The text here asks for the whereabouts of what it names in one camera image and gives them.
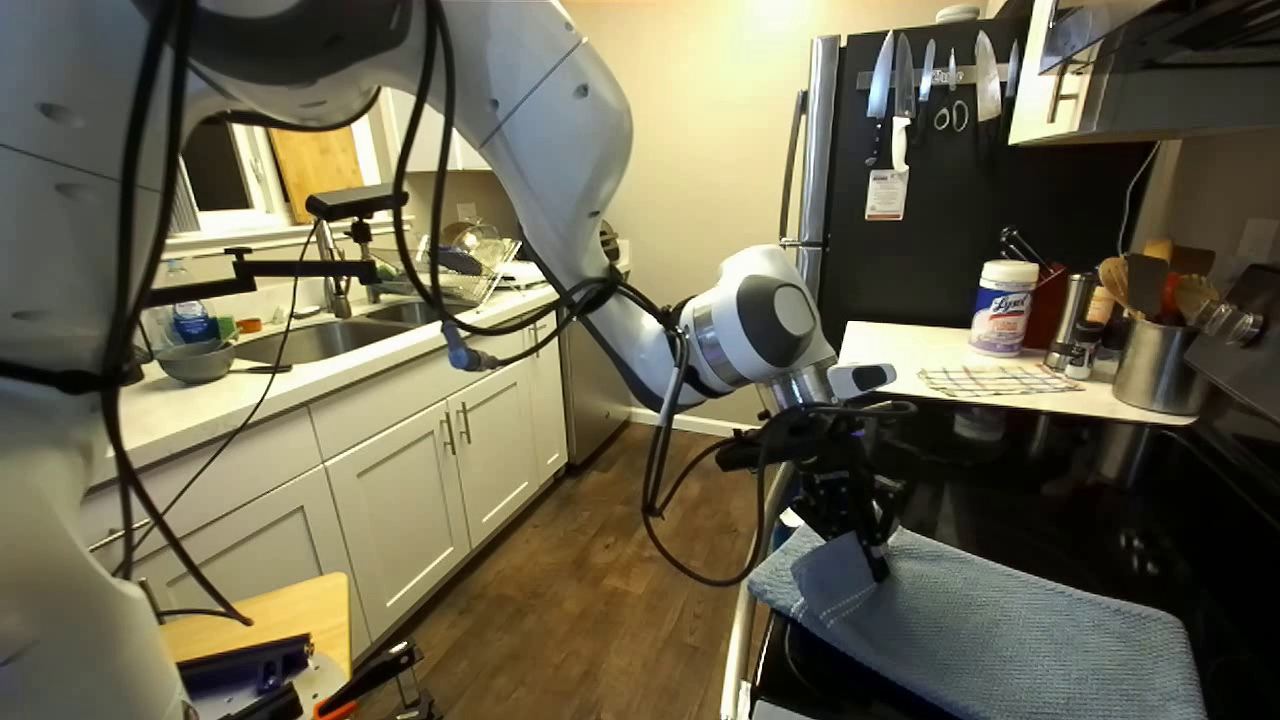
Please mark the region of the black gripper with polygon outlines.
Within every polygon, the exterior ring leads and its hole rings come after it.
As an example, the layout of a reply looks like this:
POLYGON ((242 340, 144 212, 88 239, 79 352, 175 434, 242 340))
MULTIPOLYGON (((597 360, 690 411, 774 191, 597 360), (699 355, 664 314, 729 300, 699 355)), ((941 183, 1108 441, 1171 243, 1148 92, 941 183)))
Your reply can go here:
POLYGON ((732 466, 791 466, 794 517, 830 534, 856 534, 872 578, 886 578, 886 534, 895 523, 891 487, 875 481, 872 431, 895 416, 895 398, 799 402, 784 406, 753 431, 735 431, 716 465, 732 466))

